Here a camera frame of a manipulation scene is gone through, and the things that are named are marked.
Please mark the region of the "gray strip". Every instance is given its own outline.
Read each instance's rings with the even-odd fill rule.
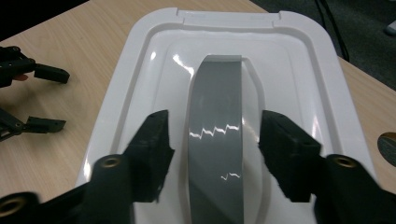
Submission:
[[[193,224],[242,224],[241,57],[208,56],[199,67],[189,116]]]

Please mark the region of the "wood grain surface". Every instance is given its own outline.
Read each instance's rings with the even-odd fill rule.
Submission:
[[[248,0],[91,0],[0,42],[19,46],[37,63],[71,74],[67,84],[30,78],[0,89],[0,107],[18,119],[65,119],[59,133],[24,133],[0,143],[0,197],[34,191],[47,201],[75,186],[106,88],[127,35],[144,15],[164,7],[263,12]],[[341,61],[381,186],[396,192],[396,170],[376,138],[396,131],[396,93]]]

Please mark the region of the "gray floor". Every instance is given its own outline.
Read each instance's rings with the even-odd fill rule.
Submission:
[[[303,14],[322,24],[315,0],[251,0],[268,12],[279,10]],[[396,37],[383,30],[396,20],[396,2],[388,0],[327,0],[346,43],[349,59],[362,71],[396,91]],[[341,50],[329,17],[325,24],[341,57]]]

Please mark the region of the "black cable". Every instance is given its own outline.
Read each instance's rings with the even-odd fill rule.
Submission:
[[[319,3],[318,3],[318,0],[315,0],[315,3],[317,4],[320,17],[321,17],[322,20],[323,20],[323,24],[325,24],[325,23],[324,23],[323,14],[322,14],[322,12],[321,12],[320,5],[319,5]],[[329,20],[330,20],[330,22],[332,23],[332,27],[333,27],[333,29],[334,29],[334,31],[335,31],[335,35],[337,36],[338,44],[340,45],[341,54],[343,55],[344,60],[346,60],[347,62],[349,62],[349,53],[348,53],[348,51],[347,51],[347,46],[346,46],[346,44],[345,44],[345,42],[344,42],[343,37],[341,36],[340,31],[338,30],[337,23],[335,22],[334,16],[332,15],[332,12],[330,11],[329,5],[327,4],[326,0],[320,0],[320,3],[323,5],[324,9],[326,10],[327,15],[329,16]]]

